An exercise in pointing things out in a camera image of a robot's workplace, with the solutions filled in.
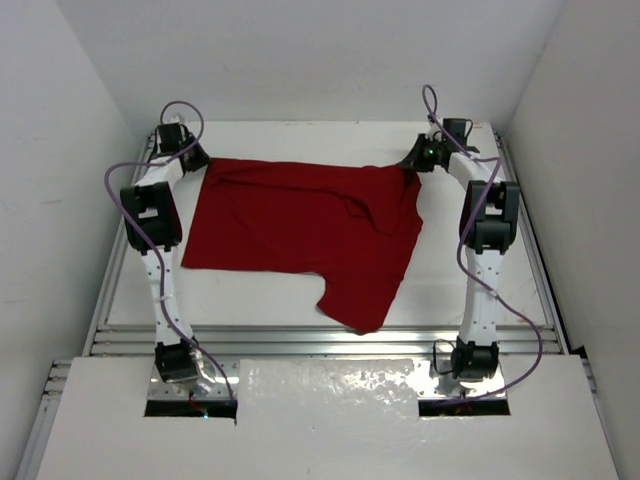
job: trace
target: purple cable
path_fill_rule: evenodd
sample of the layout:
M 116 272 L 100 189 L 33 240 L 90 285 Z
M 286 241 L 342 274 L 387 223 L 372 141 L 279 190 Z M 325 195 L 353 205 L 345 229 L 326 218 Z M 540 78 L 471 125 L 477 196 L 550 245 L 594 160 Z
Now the purple cable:
M 229 383 L 229 379 L 227 378 L 227 374 L 225 373 L 225 371 L 222 368 L 222 366 L 213 357 L 213 355 L 211 355 L 204 348 L 202 348 L 195 340 L 193 340 L 192 338 L 187 337 L 184 333 L 182 333 L 182 331 L 174 323 L 173 319 L 171 318 L 171 315 L 169 315 L 169 312 L 167 311 L 167 307 L 164 304 L 164 300 L 163 300 L 163 298 L 165 296 L 165 271 L 166 271 L 166 269 L 165 269 L 164 260 L 162 259 L 162 255 L 160 254 L 160 251 L 158 250 L 158 247 L 156 247 L 154 245 L 154 243 L 151 240 L 151 238 L 149 238 L 149 236 L 144 232 L 144 230 L 142 230 L 142 228 L 140 228 L 138 226 L 138 224 L 131 217 L 131 215 L 129 215 L 129 212 L 127 212 L 127 210 L 122 206 L 122 204 L 120 203 L 120 199 L 118 198 L 116 193 L 113 191 L 113 188 L 111 188 L 111 183 L 109 181 L 110 177 L 111 177 L 111 174 L 115 170 L 117 170 L 118 168 L 122 168 L 122 167 L 144 167 L 144 168 L 162 167 L 162 166 L 165 166 L 165 165 L 173 162 L 174 160 L 180 158 L 182 155 L 187 153 L 189 150 L 191 150 L 194 146 L 196 146 L 198 144 L 198 142 L 202 138 L 202 134 L 204 133 L 204 118 L 202 117 L 202 113 L 200 113 L 200 111 L 195 106 L 193 106 L 192 104 L 190 104 L 188 102 L 183 102 L 181 100 L 174 100 L 173 102 L 167 103 L 167 105 L 165 105 L 165 107 L 162 109 L 162 113 L 160 114 L 160 123 L 164 123 L 164 120 L 163 120 L 164 119 L 164 114 L 167 111 L 167 109 L 169 107 L 171 107 L 172 105 L 186 105 L 187 107 L 193 109 L 193 111 L 196 112 L 196 114 L 198 115 L 198 119 L 200 120 L 200 131 L 198 132 L 198 135 L 196 136 L 194 141 L 191 142 L 189 145 L 187 145 L 182 150 L 180 150 L 175 155 L 171 156 L 164 163 L 152 164 L 152 163 L 141 163 L 141 162 L 122 162 L 122 163 L 116 163 L 115 165 L 112 165 L 104 173 L 104 188 L 107 190 L 107 193 L 109 194 L 109 197 L 111 197 L 111 200 L 113 201 L 115 206 L 118 208 L 120 213 L 122 213 L 122 216 L 127 221 L 127 223 L 129 223 L 129 225 L 131 225 L 131 228 L 133 228 L 135 230 L 135 232 L 138 235 L 140 235 L 140 238 L 142 238 L 144 240 L 144 242 L 149 246 L 149 248 L 153 251 L 153 253 L 156 255 L 156 257 L 158 257 L 158 264 L 160 265 L 160 308 L 162 310 L 162 314 L 164 315 L 165 320 L 167 321 L 167 323 L 169 324 L 171 329 L 176 333 L 176 335 L 178 335 L 182 340 L 187 342 L 191 346 L 191 348 L 194 348 L 197 351 L 199 351 L 220 372 L 220 374 L 224 378 L 225 384 L 227 386 L 227 390 L 229 391 L 229 397 L 231 399 L 233 399 L 234 398 L 233 389 L 231 388 L 231 384 Z
M 438 118 L 436 117 L 436 108 L 431 108 L 431 105 L 429 104 L 429 101 L 427 100 L 427 95 L 426 95 L 427 90 L 429 90 L 433 94 L 434 103 L 435 103 L 436 106 L 438 105 L 438 97 L 436 95 L 436 91 L 433 89 L 433 87 L 431 85 L 426 84 L 426 85 L 424 85 L 422 87 L 422 100 L 424 101 L 424 105 L 427 108 L 427 111 L 429 112 L 430 119 L 438 126 L 438 128 L 440 128 L 440 130 L 442 130 L 442 132 L 447 136 L 447 138 L 463 154 L 465 154 L 469 158 L 472 158 L 471 154 L 469 153 L 469 151 L 467 151 L 466 148 L 464 148 L 462 145 L 460 145 L 456 141 L 456 139 L 453 138 L 453 136 L 450 135 L 449 132 L 447 132 L 442 127 L 440 122 L 438 121 Z M 531 365 L 531 367 L 526 372 L 524 372 L 522 375 L 520 375 L 518 378 L 516 378 L 512 382 L 507 383 L 504 387 L 499 388 L 498 390 L 493 390 L 491 392 L 483 393 L 481 395 L 476 395 L 474 397 L 459 398 L 459 399 L 454 399 L 454 400 L 443 400 L 442 402 L 438 402 L 438 404 L 437 404 L 438 406 L 459 405 L 459 404 L 467 403 L 470 400 L 477 400 L 477 399 L 480 399 L 480 398 L 485 398 L 485 397 L 489 397 L 489 396 L 497 395 L 499 393 L 506 392 L 511 387 L 521 383 L 523 380 L 525 380 L 527 377 L 529 377 L 529 375 L 531 375 L 535 371 L 535 369 L 538 368 L 538 365 L 540 364 L 540 361 L 542 360 L 543 341 L 542 341 L 542 335 L 540 335 L 540 330 L 538 329 L 536 324 L 533 323 L 524 314 L 518 312 L 516 309 L 511 307 L 500 295 L 498 295 L 498 292 L 496 292 L 493 288 L 491 288 L 489 285 L 487 285 L 485 282 L 483 282 L 480 278 L 476 277 L 473 274 L 473 272 L 469 271 L 469 269 L 467 267 L 465 267 L 464 264 L 462 263 L 462 249 L 463 249 L 463 247 L 465 245 L 464 242 L 466 241 L 467 236 L 469 235 L 469 232 L 471 231 L 471 227 L 472 227 L 473 223 L 475 222 L 476 217 L 478 216 L 478 213 L 480 212 L 480 208 L 482 208 L 482 205 L 484 204 L 485 200 L 487 199 L 487 195 L 489 194 L 489 190 L 491 189 L 491 186 L 493 185 L 493 182 L 496 179 L 496 177 L 498 176 L 498 172 L 500 171 L 500 168 L 502 167 L 502 157 L 500 157 L 500 156 L 487 158 L 487 159 L 482 159 L 482 160 L 474 159 L 474 161 L 482 162 L 482 163 L 495 161 L 496 165 L 493 168 L 493 171 L 491 172 L 491 176 L 489 177 L 489 180 L 487 180 L 487 184 L 485 185 L 485 187 L 482 190 L 482 193 L 480 194 L 480 198 L 478 199 L 478 202 L 476 203 L 476 206 L 471 211 L 471 215 L 469 216 L 469 220 L 467 220 L 467 223 L 465 224 L 464 228 L 462 229 L 462 233 L 460 234 L 460 242 L 458 242 L 458 248 L 456 250 L 456 261 L 458 262 L 458 266 L 460 267 L 460 270 L 462 270 L 465 273 L 465 275 L 467 275 L 469 278 L 471 278 L 474 282 L 478 283 L 479 285 L 482 285 L 485 289 L 487 289 L 487 291 L 489 291 L 492 295 L 495 296 L 496 300 L 498 300 L 498 302 L 504 308 L 506 308 L 509 312 L 511 312 L 512 314 L 514 314 L 517 317 L 519 317 L 522 320 L 524 320 L 531 327 L 531 329 L 536 334 L 536 337 L 537 337 L 537 340 L 538 340 L 538 353 L 537 353 L 536 359 L 533 362 L 533 364 Z

